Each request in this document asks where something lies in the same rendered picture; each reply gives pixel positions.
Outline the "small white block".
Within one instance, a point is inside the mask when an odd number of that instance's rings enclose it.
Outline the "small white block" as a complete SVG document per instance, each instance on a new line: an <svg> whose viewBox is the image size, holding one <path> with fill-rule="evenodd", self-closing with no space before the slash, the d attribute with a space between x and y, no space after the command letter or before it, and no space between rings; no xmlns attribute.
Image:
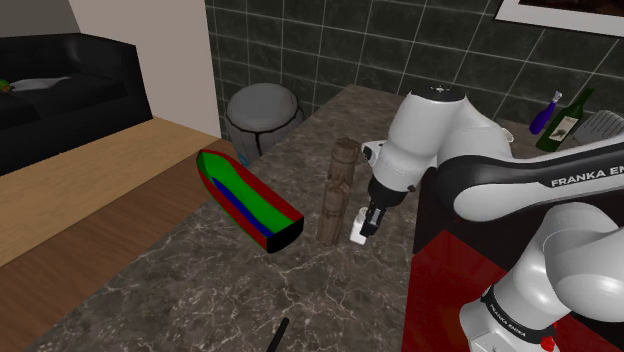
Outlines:
<svg viewBox="0 0 624 352"><path fill-rule="evenodd" d="M359 209L356 217L354 218L353 225L350 231L349 239L359 245L364 245L367 240L367 237L361 234L361 230L366 219L366 212L366 207L362 207Z"/></svg>

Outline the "carved wooden totem cylinder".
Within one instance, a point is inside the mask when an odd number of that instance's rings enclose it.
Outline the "carved wooden totem cylinder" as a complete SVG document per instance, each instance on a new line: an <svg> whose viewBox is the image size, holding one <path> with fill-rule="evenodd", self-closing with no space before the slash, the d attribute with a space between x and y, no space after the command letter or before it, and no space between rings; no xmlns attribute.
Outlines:
<svg viewBox="0 0 624 352"><path fill-rule="evenodd" d="M341 137L334 143L317 230L318 241L326 247L338 242L359 152L360 143L354 139Z"/></svg>

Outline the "red robot stand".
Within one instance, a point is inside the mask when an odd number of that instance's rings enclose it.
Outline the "red robot stand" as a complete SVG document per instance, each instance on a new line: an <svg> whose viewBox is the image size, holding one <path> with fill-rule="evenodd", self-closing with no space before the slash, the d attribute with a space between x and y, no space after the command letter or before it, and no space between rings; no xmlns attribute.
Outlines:
<svg viewBox="0 0 624 352"><path fill-rule="evenodd" d="M547 211L470 222L439 202L435 179L429 169L420 183L401 352L469 352L461 307L513 267Z"/></svg>

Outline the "red green blue toy boat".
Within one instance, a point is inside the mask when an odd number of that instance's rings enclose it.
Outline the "red green blue toy boat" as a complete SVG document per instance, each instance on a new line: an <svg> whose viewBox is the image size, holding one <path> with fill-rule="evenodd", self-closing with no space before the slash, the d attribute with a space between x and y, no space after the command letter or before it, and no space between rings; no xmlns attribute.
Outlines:
<svg viewBox="0 0 624 352"><path fill-rule="evenodd" d="M196 165L212 197L267 253L284 249L302 233L304 215L235 159L202 149Z"/></svg>

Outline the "grey round barrel stool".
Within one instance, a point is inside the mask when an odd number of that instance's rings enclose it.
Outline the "grey round barrel stool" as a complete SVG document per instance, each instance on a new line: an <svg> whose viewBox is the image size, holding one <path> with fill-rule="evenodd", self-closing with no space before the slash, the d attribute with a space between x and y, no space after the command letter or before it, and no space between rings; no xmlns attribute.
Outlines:
<svg viewBox="0 0 624 352"><path fill-rule="evenodd" d="M304 122L295 94L274 83L257 83L236 92L226 108L224 126L241 164L251 163Z"/></svg>

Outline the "blue bottle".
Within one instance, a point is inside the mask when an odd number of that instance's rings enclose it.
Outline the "blue bottle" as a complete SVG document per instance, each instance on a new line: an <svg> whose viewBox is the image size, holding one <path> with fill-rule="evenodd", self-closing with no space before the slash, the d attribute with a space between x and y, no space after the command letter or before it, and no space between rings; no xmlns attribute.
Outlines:
<svg viewBox="0 0 624 352"><path fill-rule="evenodd" d="M529 125L529 131L533 135L539 134L540 131L544 128L544 126L549 121L550 117L552 116L554 108L561 97L562 97L562 93L559 91L556 91L554 93L554 96L550 100L549 105L544 110L540 111L532 120L531 124Z"/></svg>

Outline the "black stick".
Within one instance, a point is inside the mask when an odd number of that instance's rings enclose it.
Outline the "black stick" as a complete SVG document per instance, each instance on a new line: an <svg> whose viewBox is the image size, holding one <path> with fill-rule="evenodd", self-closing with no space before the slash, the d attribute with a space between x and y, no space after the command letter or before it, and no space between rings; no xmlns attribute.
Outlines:
<svg viewBox="0 0 624 352"><path fill-rule="evenodd" d="M282 337L283 337L283 335L284 335L284 333L285 333L289 323L290 323L290 320L287 317L284 317L281 320L278 328L276 329L276 331L275 331L275 333L274 333L274 335L273 335L273 337L271 339L271 342L270 342L266 352L276 352L277 351L279 343L281 342L281 339L282 339Z"/></svg>

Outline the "green wine bottle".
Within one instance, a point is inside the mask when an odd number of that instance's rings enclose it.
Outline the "green wine bottle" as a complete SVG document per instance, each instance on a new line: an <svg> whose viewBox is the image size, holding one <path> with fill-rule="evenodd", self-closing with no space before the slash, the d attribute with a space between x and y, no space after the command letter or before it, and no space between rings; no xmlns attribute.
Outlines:
<svg viewBox="0 0 624 352"><path fill-rule="evenodd" d="M593 92L593 88L586 88L573 103L563 108L537 140L535 147L545 152L556 151L582 120L584 104Z"/></svg>

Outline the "grey ribbed object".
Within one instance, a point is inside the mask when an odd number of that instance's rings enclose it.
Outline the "grey ribbed object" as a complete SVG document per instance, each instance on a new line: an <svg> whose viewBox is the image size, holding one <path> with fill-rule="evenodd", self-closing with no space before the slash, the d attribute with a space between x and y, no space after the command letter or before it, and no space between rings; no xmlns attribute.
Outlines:
<svg viewBox="0 0 624 352"><path fill-rule="evenodd" d="M609 110L600 110L582 122L573 138L586 145L599 141L612 144L624 142L624 115Z"/></svg>

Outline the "black sofa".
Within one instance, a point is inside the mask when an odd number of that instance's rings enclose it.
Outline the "black sofa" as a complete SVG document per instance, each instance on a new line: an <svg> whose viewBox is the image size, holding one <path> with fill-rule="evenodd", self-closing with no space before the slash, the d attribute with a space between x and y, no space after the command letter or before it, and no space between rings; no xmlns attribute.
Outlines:
<svg viewBox="0 0 624 352"><path fill-rule="evenodd" d="M0 38L0 176L152 118L134 45L82 33Z"/></svg>

